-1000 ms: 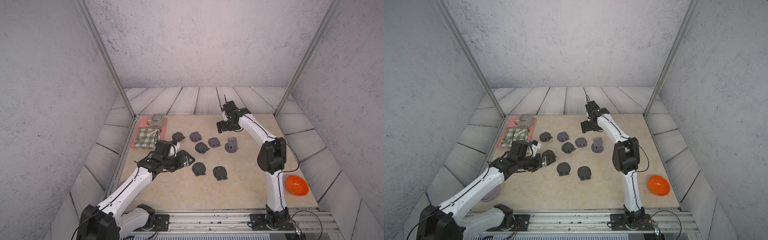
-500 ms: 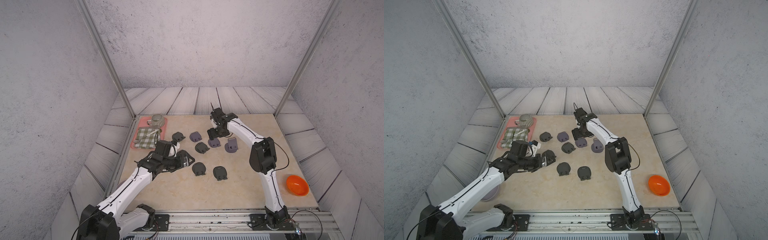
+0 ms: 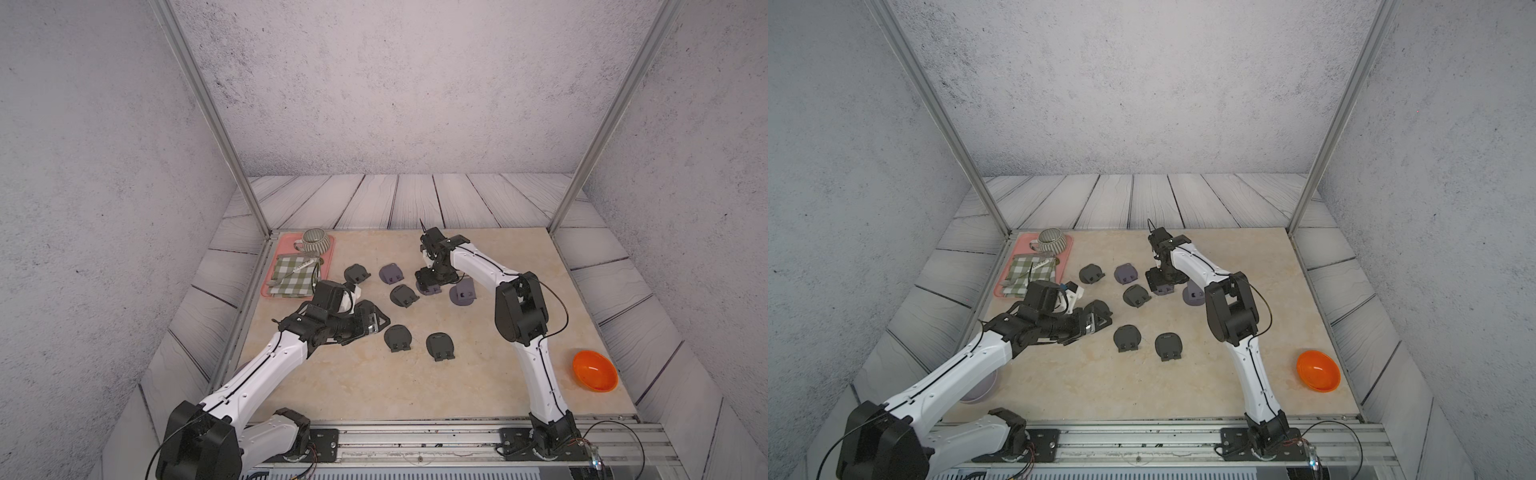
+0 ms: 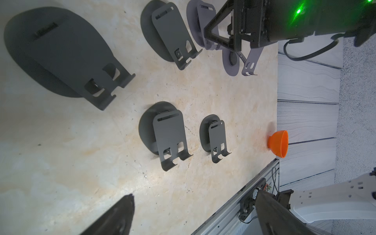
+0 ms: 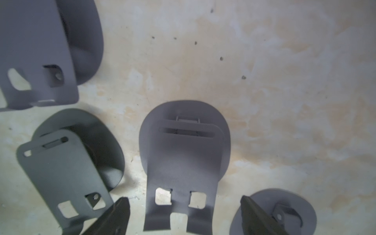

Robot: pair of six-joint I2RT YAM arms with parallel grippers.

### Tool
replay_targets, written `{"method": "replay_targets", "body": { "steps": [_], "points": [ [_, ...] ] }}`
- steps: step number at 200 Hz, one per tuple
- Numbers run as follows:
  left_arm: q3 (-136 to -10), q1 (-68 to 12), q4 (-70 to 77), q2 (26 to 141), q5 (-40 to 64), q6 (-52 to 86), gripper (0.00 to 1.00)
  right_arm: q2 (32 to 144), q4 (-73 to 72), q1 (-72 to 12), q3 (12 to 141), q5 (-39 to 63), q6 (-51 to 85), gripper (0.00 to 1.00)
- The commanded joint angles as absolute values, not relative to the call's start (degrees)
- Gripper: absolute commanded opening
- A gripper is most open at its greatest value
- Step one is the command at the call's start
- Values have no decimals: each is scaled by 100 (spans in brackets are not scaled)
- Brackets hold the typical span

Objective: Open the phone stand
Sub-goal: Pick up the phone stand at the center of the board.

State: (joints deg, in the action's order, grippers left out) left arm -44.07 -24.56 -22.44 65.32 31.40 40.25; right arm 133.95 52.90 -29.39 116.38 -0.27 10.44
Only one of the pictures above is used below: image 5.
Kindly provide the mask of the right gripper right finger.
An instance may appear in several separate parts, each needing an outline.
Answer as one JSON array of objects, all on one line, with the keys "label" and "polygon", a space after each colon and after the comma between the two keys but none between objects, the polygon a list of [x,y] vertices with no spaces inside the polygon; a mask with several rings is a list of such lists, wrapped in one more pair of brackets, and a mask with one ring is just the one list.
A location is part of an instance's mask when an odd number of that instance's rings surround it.
[{"label": "right gripper right finger", "polygon": [[243,196],[240,201],[242,230],[245,235],[287,235],[284,224],[273,212],[281,204],[271,196]]}]

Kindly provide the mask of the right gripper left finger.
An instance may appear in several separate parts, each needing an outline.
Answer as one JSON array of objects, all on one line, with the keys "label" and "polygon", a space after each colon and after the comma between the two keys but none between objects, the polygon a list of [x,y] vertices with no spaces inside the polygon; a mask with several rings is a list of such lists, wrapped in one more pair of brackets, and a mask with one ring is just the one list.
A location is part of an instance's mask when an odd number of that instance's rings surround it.
[{"label": "right gripper left finger", "polygon": [[95,221],[82,230],[81,235],[125,235],[130,218],[130,203],[128,197],[119,198],[101,216],[94,216],[85,221]]}]

